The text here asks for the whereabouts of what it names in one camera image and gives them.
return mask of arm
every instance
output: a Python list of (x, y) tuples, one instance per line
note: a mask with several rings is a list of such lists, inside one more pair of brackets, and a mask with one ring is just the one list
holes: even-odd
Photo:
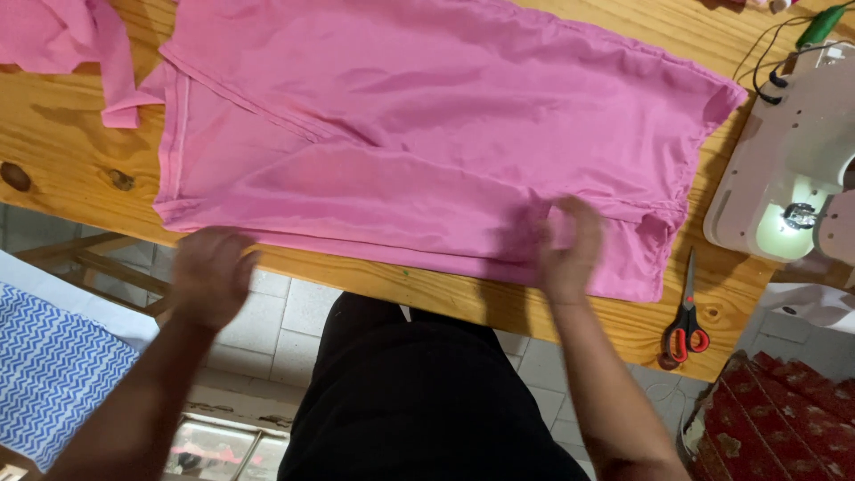
[(557, 202), (575, 217), (576, 242), (551, 247), (542, 228), (540, 282), (564, 350), (567, 380), (591, 462), (600, 479), (688, 481), (668, 430), (612, 347), (585, 296), (599, 259), (599, 215), (578, 198)]
[(207, 228), (179, 244), (175, 310), (137, 363), (80, 427), (45, 481), (157, 481), (202, 358), (249, 293), (253, 240)]

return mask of wood knot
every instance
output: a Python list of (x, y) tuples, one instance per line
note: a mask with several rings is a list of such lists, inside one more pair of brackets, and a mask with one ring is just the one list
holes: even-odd
[(107, 173), (115, 188), (125, 192), (133, 189), (134, 178), (124, 172), (112, 169)]
[(18, 192), (27, 192), (32, 187), (30, 176), (14, 163), (0, 163), (0, 178)]

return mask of black pants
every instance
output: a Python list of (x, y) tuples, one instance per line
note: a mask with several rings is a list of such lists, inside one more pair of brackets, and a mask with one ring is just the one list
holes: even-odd
[[(488, 346), (502, 354), (496, 333), (486, 326), (467, 323), (441, 314), (410, 309), (414, 323), (441, 323), (465, 330), (483, 340)], [(312, 371), (312, 380), (317, 379), (351, 344), (372, 330), (388, 324), (405, 324), (407, 319), (400, 306), (385, 300), (345, 292), (333, 303), (327, 316), (318, 348), (318, 358)]]

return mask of pink fabric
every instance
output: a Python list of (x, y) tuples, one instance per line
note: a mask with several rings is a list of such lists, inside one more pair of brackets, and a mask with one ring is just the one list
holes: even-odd
[(106, 0), (2, 0), (0, 64), (36, 74), (70, 74), (81, 62), (100, 62), (106, 127), (139, 126), (136, 105), (156, 99), (133, 84), (125, 24)]
[(165, 228), (531, 284), (535, 221), (573, 193), (605, 218), (590, 294), (636, 301), (746, 95), (502, 0), (182, 0), (161, 52)]

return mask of wood grain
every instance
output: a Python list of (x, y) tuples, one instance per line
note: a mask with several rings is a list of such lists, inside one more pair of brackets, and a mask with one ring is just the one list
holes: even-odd
[[(156, 48), (172, 32), (171, 0), (111, 0), (132, 39), (135, 75), (141, 81), (159, 62)], [(803, 0), (774, 17), (766, 8), (737, 13), (727, 1), (714, 0), (520, 0), (519, 4), (564, 18), (588, 21), (663, 47), (750, 85), (751, 68), (767, 39), (753, 44), (769, 27), (794, 15), (815, 14), (833, 4)], [(789, 27), (767, 57), (786, 57), (802, 27)], [(838, 33), (852, 32), (846, 18)], [(180, 235), (161, 227), (151, 209), (160, 177), (157, 146), (162, 107), (140, 109), (137, 130), (101, 125), (103, 108), (97, 65), (85, 64), (72, 75), (35, 75), (0, 67), (0, 160), (21, 166), (32, 188), (21, 193), (0, 184), (0, 200), (75, 222), (173, 245)], [(691, 216), (681, 230), (664, 275), (657, 304), (592, 299), (603, 326), (626, 361), (656, 367), (660, 337), (673, 320), (685, 275), (688, 251), (698, 252), (696, 303), (699, 321), (711, 335), (710, 349), (690, 356), (677, 372), (711, 381), (724, 366), (776, 263), (730, 252), (708, 243), (703, 217), (727, 166), (750, 110), (735, 112), (703, 145), (699, 171), (689, 195)], [(124, 192), (110, 179), (115, 169), (133, 178)], [(390, 264), (263, 246), (262, 266), (272, 270), (441, 312), (472, 322), (555, 341), (555, 331), (540, 294), (531, 288), (451, 276)]]

